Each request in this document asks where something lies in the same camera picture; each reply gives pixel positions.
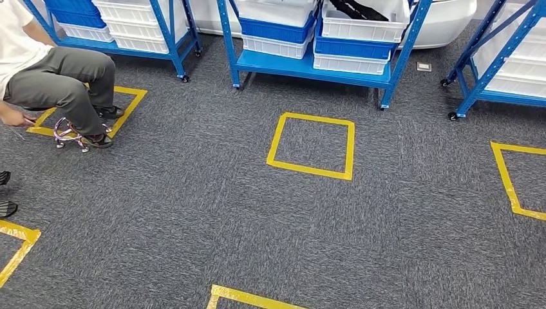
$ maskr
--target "shoe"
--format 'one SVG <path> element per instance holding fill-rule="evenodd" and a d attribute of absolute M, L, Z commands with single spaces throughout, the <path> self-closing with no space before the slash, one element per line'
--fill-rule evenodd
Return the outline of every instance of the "shoe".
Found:
<path fill-rule="evenodd" d="M 0 173 L 0 185 L 6 185 L 10 178 L 12 177 L 11 172 L 1 172 Z"/>
<path fill-rule="evenodd" d="M 82 143 L 95 148 L 108 148 L 114 144 L 112 139 L 106 134 L 83 136 Z"/>
<path fill-rule="evenodd" d="M 95 106 L 95 111 L 100 118 L 105 119 L 118 119 L 121 116 L 125 115 L 123 109 L 118 108 L 117 106 L 112 106 L 111 108 L 102 108 L 100 106 Z"/>
<path fill-rule="evenodd" d="M 0 201 L 0 218 L 7 218 L 17 211 L 17 204 L 11 201 Z"/>

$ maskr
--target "person's foot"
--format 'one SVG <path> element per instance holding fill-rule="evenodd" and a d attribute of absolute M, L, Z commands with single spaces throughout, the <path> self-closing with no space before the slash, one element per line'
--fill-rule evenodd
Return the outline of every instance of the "person's foot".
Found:
<path fill-rule="evenodd" d="M 12 177 L 11 172 L 1 172 L 0 173 L 0 185 L 5 185 L 10 181 L 10 178 Z"/>
<path fill-rule="evenodd" d="M 102 108 L 100 106 L 95 106 L 95 111 L 100 118 L 105 119 L 118 119 L 121 116 L 125 115 L 123 109 L 118 108 L 117 106 L 112 106 L 110 108 Z"/>
<path fill-rule="evenodd" d="M 0 218 L 7 218 L 17 211 L 17 204 L 11 201 L 0 201 Z"/>
<path fill-rule="evenodd" d="M 106 134 L 84 136 L 82 137 L 82 142 L 95 148 L 108 148 L 114 144 L 112 139 Z"/>

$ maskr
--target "gray carpet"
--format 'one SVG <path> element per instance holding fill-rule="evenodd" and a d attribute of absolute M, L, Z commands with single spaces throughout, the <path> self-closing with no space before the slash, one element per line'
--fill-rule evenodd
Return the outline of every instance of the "gray carpet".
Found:
<path fill-rule="evenodd" d="M 313 80 L 253 75 L 236 91 L 220 37 L 184 62 L 189 84 L 166 61 L 114 56 L 117 84 L 149 92 L 111 149 L 0 126 L 14 172 L 1 198 L 42 231 L 0 308 L 205 308 L 212 284 L 315 309 L 545 308 L 546 222 L 512 213 L 489 142 L 546 148 L 546 109 L 446 118 L 461 96 L 438 82 L 475 26 L 413 53 L 384 112 L 377 90 Z M 265 163 L 287 111 L 355 122 L 351 182 Z M 345 139 L 289 120 L 277 159 L 342 171 Z M 504 156 L 522 205 L 546 211 L 545 159 Z M 0 264 L 17 244 L 0 236 Z"/>

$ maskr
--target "person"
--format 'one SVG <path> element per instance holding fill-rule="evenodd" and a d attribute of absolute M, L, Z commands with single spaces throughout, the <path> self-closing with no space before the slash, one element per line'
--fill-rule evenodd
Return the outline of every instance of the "person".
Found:
<path fill-rule="evenodd" d="M 10 181 L 11 172 L 0 173 L 0 185 L 6 185 Z M 17 204 L 11 201 L 0 201 L 0 218 L 7 218 L 17 211 Z"/>
<path fill-rule="evenodd" d="M 57 47 L 18 0 L 0 0 L 0 16 L 2 122 L 31 126 L 35 120 L 10 104 L 29 110 L 56 107 L 86 144 L 111 146 L 100 117 L 116 119 L 124 114 L 113 105 L 112 59 L 97 51 Z"/>

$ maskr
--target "yellow tape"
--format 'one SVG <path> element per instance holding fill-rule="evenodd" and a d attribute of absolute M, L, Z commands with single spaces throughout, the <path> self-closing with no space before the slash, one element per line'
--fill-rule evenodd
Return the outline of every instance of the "yellow tape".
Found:
<path fill-rule="evenodd" d="M 252 306 L 264 308 L 264 309 L 305 309 L 293 304 L 282 303 L 273 299 L 261 297 L 258 295 L 234 290 L 232 288 L 225 288 L 219 285 L 212 285 L 211 300 L 207 306 L 207 309 L 216 309 L 219 297 L 238 301 L 240 303 L 249 304 Z"/>
<path fill-rule="evenodd" d="M 275 160 L 275 156 L 277 155 L 277 148 L 279 147 L 279 141 L 281 140 L 281 135 L 283 133 L 283 129 L 285 127 L 287 118 L 295 118 L 295 119 L 301 119 L 301 120 L 309 120 L 309 121 L 316 121 L 316 122 L 324 122 L 327 124 L 339 124 L 342 126 L 347 126 L 348 132 L 347 132 L 347 146 L 346 146 L 346 156 L 345 156 L 345 172 L 329 171 L 326 169 L 318 169 L 315 167 L 309 167 L 309 166 L 292 164 L 288 162 L 281 162 L 281 161 Z M 279 118 L 279 122 L 277 123 L 277 128 L 275 129 L 275 135 L 273 136 L 273 141 L 271 142 L 271 149 L 269 150 L 269 154 L 267 155 L 266 162 L 267 164 L 271 166 L 282 168 L 282 169 L 289 169 L 291 171 L 298 171 L 302 173 L 308 173 L 308 174 L 314 174 L 314 175 L 332 177 L 332 178 L 338 178 L 338 179 L 344 179 L 344 180 L 351 180 L 353 178 L 354 145 L 355 145 L 355 124 L 349 120 L 304 115 L 304 114 L 297 114 L 297 113 L 284 113 L 281 115 L 281 117 Z"/>
<path fill-rule="evenodd" d="M 118 133 L 119 129 L 123 126 L 125 121 L 127 121 L 129 116 L 131 115 L 131 113 L 135 110 L 135 108 L 140 103 L 140 101 L 142 101 L 142 99 L 144 98 L 144 96 L 146 95 L 146 93 L 148 91 L 144 90 L 144 89 L 135 89 L 135 88 L 126 88 L 126 87 L 115 86 L 114 87 L 114 92 L 125 93 L 125 94 L 128 94 L 128 95 L 134 95 L 135 97 L 131 101 L 131 103 L 129 103 L 128 107 L 125 109 L 125 114 L 123 116 L 121 116 L 118 120 L 116 120 L 116 122 L 112 126 L 112 132 L 108 133 L 108 136 L 110 136 L 111 138 L 113 138 L 116 135 L 116 133 Z M 50 129 L 48 127 L 41 127 L 42 123 L 53 112 L 55 112 L 55 108 L 50 108 L 47 111 L 45 111 L 36 120 L 36 124 L 34 126 L 32 126 L 32 127 L 29 127 L 26 130 L 26 132 L 45 135 L 45 136 L 53 136 L 53 129 Z"/>
<path fill-rule="evenodd" d="M 40 238 L 41 232 L 39 230 L 27 229 L 26 227 L 0 220 L 0 233 L 23 240 L 23 245 L 21 245 L 21 248 L 15 253 L 4 269 L 0 271 L 1 288 L 4 286 L 6 281 L 8 281 L 26 254 L 30 251 L 30 249 L 32 249 L 38 238 Z"/>
<path fill-rule="evenodd" d="M 502 157 L 503 150 L 519 151 L 522 153 L 532 153 L 537 155 L 546 155 L 546 149 L 524 147 L 524 146 L 517 146 L 517 145 L 508 145 L 508 144 L 498 144 L 495 142 L 491 142 L 491 149 L 493 150 L 494 158 L 498 167 L 498 172 L 500 173 L 500 179 L 502 180 L 502 183 L 504 185 L 504 190 L 506 191 L 506 194 L 508 195 L 508 199 L 510 200 L 512 212 L 514 212 L 515 214 L 521 214 L 524 216 L 546 221 L 546 213 L 539 212 L 539 211 L 531 211 L 529 209 L 522 208 L 522 206 L 520 205 L 520 201 L 518 200 L 516 190 L 514 189 L 514 185 L 512 184 L 512 181 L 510 180 L 510 175 L 508 174 L 506 163 L 504 162 L 504 158 Z"/>

